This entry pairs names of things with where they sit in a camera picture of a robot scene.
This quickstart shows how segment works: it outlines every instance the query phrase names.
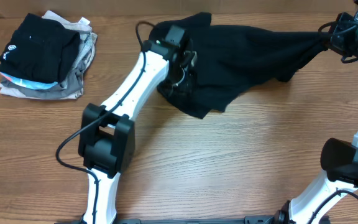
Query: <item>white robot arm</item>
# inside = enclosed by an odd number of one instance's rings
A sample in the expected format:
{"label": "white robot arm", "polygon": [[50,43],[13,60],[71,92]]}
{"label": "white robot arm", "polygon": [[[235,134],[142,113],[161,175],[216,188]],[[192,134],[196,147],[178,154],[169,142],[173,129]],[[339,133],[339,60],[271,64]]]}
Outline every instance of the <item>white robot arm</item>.
{"label": "white robot arm", "polygon": [[[140,109],[143,107],[150,94],[156,89],[160,82],[166,79],[169,71],[169,61],[164,60],[161,55],[152,51],[146,52],[145,55],[147,58],[145,72],[143,73],[135,88],[122,102],[121,106],[113,111],[113,113],[118,116],[122,116],[124,114],[128,115],[131,121],[135,121],[137,115],[140,112]],[[106,110],[110,110],[114,105],[116,105],[116,103],[122,98],[123,94],[125,94],[125,92],[135,82],[137,76],[140,73],[140,70],[142,69],[143,61],[143,54],[140,53],[135,67],[125,79],[124,83],[114,94],[112,94],[106,101],[102,103],[103,106],[106,106]],[[117,172],[116,175],[110,179],[106,173],[100,170],[92,168],[91,171],[94,172],[99,179],[100,194],[98,195],[98,204],[96,207],[96,220],[100,224],[112,224],[117,214],[115,203],[120,173]],[[93,202],[96,189],[93,177],[89,174],[88,177],[88,209],[84,214],[83,220],[86,223],[92,223]]]}
{"label": "white robot arm", "polygon": [[[358,132],[354,135],[352,145],[358,148]],[[289,216],[290,220],[296,223],[308,223],[312,216],[315,216],[312,224],[319,223],[321,217],[328,212],[340,199],[345,197],[347,194],[341,194],[335,196],[330,200],[318,214],[313,214],[314,211],[328,198],[331,194],[337,190],[348,190],[350,192],[356,191],[358,188],[355,187],[355,183],[352,181],[330,181],[327,175],[327,171],[322,170],[317,178],[306,188],[301,195],[294,198],[290,202]]]}

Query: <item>folded black shirt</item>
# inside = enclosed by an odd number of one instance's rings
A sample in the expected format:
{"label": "folded black shirt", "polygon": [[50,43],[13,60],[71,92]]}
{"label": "folded black shirt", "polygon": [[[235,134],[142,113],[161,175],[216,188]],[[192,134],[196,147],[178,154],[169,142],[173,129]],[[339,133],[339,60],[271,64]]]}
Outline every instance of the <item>folded black shirt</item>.
{"label": "folded black shirt", "polygon": [[28,14],[0,56],[0,72],[35,82],[62,82],[78,55],[80,35]]}
{"label": "folded black shirt", "polygon": [[272,32],[248,26],[211,26],[211,14],[199,13],[157,24],[149,39],[166,36],[171,25],[187,30],[197,51],[196,81],[189,95],[159,92],[182,112],[204,118],[224,111],[241,93],[271,78],[288,82],[321,51],[317,32]]}

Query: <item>black cable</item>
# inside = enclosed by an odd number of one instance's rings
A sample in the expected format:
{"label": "black cable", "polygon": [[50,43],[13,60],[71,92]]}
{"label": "black cable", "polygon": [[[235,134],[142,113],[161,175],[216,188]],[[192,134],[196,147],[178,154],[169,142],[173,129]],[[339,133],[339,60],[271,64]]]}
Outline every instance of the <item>black cable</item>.
{"label": "black cable", "polygon": [[349,32],[349,31],[355,29],[357,26],[352,26],[352,27],[350,27],[350,28],[348,28],[348,29],[346,29],[346,30],[344,30],[344,31],[340,31],[340,32],[333,33],[333,34],[324,34],[324,33],[323,33],[323,29],[324,29],[324,28],[327,28],[327,27],[329,27],[329,26],[332,26],[332,25],[336,25],[336,24],[347,24],[347,23],[350,24],[349,22],[352,22],[352,21],[341,21],[341,22],[334,21],[334,22],[328,22],[328,23],[322,25],[322,26],[318,29],[318,33],[319,33],[320,35],[323,35],[323,36],[326,36],[326,37],[332,37],[332,36],[334,36],[334,35],[342,35],[342,34],[345,34],[345,33]]}
{"label": "black cable", "polygon": [[356,195],[353,192],[350,192],[348,190],[337,190],[335,193],[333,193],[332,195],[330,195],[326,200],[324,200],[321,205],[319,205],[319,207],[317,207],[316,211],[313,212],[311,218],[309,219],[308,224],[311,224],[313,222],[313,220],[316,218],[316,215],[320,212],[320,210],[330,201],[332,200],[335,196],[341,196],[341,193],[345,193],[345,194],[349,194],[351,196],[353,196],[354,198],[358,199],[358,195]]}
{"label": "black cable", "polygon": [[192,38],[189,38],[189,50],[191,52],[194,51],[194,43]]}
{"label": "black cable", "polygon": [[142,39],[140,38],[139,35],[139,26],[141,24],[147,24],[149,26],[155,27],[153,24],[146,22],[146,21],[140,21],[136,24],[135,27],[135,31],[136,31],[136,37],[137,40],[139,41],[139,45],[140,45],[140,50],[143,54],[143,66],[142,69],[140,70],[139,76],[136,78],[135,82],[132,84],[132,86],[127,90],[127,92],[122,96],[122,98],[117,102],[117,104],[115,106],[113,106],[107,113],[103,114],[102,116],[100,116],[98,119],[94,120],[93,122],[91,122],[90,124],[88,124],[87,126],[81,128],[80,130],[76,131],[74,134],[72,134],[70,137],[68,137],[67,139],[65,139],[57,148],[56,150],[56,160],[59,162],[60,165],[70,168],[70,169],[74,169],[74,170],[78,170],[78,171],[82,171],[82,172],[86,172],[87,174],[91,175],[94,178],[94,184],[96,185],[96,192],[95,192],[95,197],[94,197],[94,203],[93,203],[93,212],[92,212],[92,216],[93,216],[93,224],[96,224],[96,205],[98,204],[98,195],[99,195],[99,180],[98,177],[96,176],[95,173],[91,172],[88,169],[85,168],[80,168],[77,166],[73,166],[70,164],[67,164],[66,162],[63,162],[62,159],[60,158],[60,151],[63,149],[63,147],[70,142],[72,139],[74,139],[75,137],[77,137],[77,135],[81,134],[84,130],[88,129],[89,127],[95,125],[96,123],[102,122],[102,120],[104,118],[106,118],[110,113],[112,113],[114,110],[116,110],[121,103],[125,100],[125,98],[129,95],[129,93],[135,88],[137,82],[140,80],[140,78],[142,77],[143,73],[145,72],[145,67],[146,67],[146,53],[144,52],[143,49],[143,43],[142,43]]}
{"label": "black cable", "polygon": [[[318,32],[319,33],[322,33],[321,31],[324,29],[324,28],[327,28],[329,26],[332,26],[332,25],[336,25],[336,24],[350,24],[350,25],[356,25],[355,27],[358,26],[358,22],[354,22],[354,21],[341,21],[341,22],[338,22],[338,21],[333,21],[333,22],[327,22],[326,24],[322,25],[319,29],[318,29]],[[339,34],[342,34],[344,31],[341,31],[339,33],[336,33],[334,35],[339,35]]]}
{"label": "black cable", "polygon": [[[334,21],[334,22],[328,22],[328,23],[322,25],[318,29],[318,32],[321,32],[321,30],[323,30],[324,28],[332,26],[332,25],[335,25],[335,24],[353,24],[353,25],[358,26],[358,22],[354,22],[354,21],[342,21],[342,22]],[[349,59],[349,60],[345,60],[344,58],[341,59],[342,63],[352,63],[352,62],[356,62],[356,61],[358,61],[358,57],[352,58],[352,59]]]}

